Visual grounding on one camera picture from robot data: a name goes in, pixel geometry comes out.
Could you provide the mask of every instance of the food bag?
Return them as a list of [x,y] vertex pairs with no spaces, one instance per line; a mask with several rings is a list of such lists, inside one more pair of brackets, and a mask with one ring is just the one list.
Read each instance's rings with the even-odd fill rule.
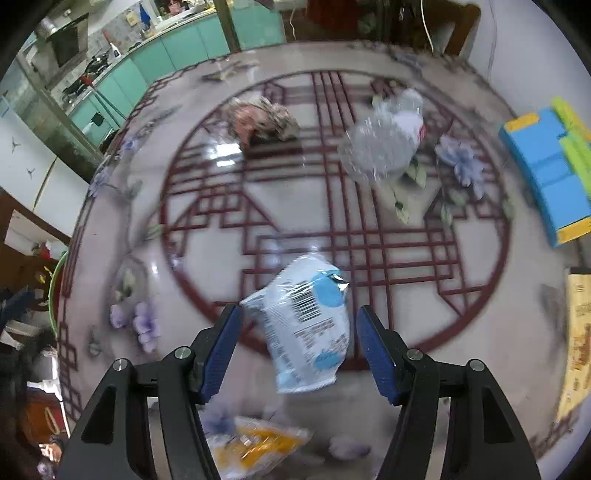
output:
[[311,438],[307,429],[279,427],[247,417],[236,417],[234,420],[236,435],[207,437],[207,445],[222,480],[268,473]]
[[241,302],[265,330],[279,393],[318,390],[336,381],[349,346],[348,286],[338,268],[307,254]]

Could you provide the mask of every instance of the screw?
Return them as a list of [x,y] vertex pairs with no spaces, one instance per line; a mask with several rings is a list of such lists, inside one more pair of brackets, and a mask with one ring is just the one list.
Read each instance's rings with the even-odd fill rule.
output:
[[180,346],[174,351],[174,356],[179,360],[191,355],[191,349],[188,346]]
[[470,362],[470,368],[475,372],[482,372],[484,370],[484,364],[480,360],[472,360]]
[[411,348],[408,352],[407,352],[407,357],[409,360],[414,360],[414,361],[419,361],[421,358],[423,358],[423,352],[420,350],[417,350],[416,348]]
[[113,369],[115,371],[121,372],[127,368],[127,364],[129,362],[125,358],[119,358],[113,362]]

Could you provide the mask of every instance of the white bottle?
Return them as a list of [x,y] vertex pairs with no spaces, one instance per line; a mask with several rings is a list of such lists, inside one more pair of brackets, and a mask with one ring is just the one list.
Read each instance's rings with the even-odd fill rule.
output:
[[115,47],[115,44],[113,42],[111,42],[111,51],[113,52],[115,60],[117,60],[121,56],[121,52],[117,47]]

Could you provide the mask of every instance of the cable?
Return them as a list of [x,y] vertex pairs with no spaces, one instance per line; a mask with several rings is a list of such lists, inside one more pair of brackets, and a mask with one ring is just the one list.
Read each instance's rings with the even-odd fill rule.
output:
[[495,62],[495,54],[496,54],[496,41],[499,37],[499,32],[498,32],[498,25],[496,23],[496,15],[495,15],[495,9],[492,6],[492,2],[493,0],[488,0],[488,5],[491,8],[491,15],[492,15],[492,21],[494,24],[494,33],[495,36],[492,39],[492,45],[491,45],[491,55],[488,58],[488,83],[491,82],[491,78],[492,78],[492,65]]
[[297,37],[296,37],[296,28],[294,27],[294,14],[296,13],[296,0],[294,0],[294,8],[291,11],[291,17],[290,17],[290,25],[291,25],[291,31],[294,34],[294,40],[297,41]]
[[63,267],[64,263],[66,262],[66,259],[68,258],[68,252],[64,253],[61,258],[60,261],[57,263],[56,265],[56,269],[53,271],[53,276],[51,277],[51,281],[49,282],[49,293],[47,295],[49,302],[48,302],[48,308],[49,308],[49,323],[51,325],[51,331],[53,332],[53,334],[57,337],[57,323],[56,323],[56,319],[53,316],[53,292],[56,289],[56,283],[57,283],[57,277],[60,275],[60,270]]
[[433,42],[431,41],[431,35],[429,34],[429,30],[427,28],[427,22],[425,22],[425,9],[423,8],[423,0],[421,0],[421,16],[423,18],[423,27],[425,27],[425,33],[427,34],[429,45],[431,45],[431,51],[435,53],[435,48],[433,48]]

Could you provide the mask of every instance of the white snack bag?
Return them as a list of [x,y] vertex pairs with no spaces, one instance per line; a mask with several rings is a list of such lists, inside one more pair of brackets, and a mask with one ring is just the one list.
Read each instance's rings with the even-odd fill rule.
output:
[[349,345],[349,283],[321,255],[306,254],[241,302],[265,329],[279,393],[331,385]]

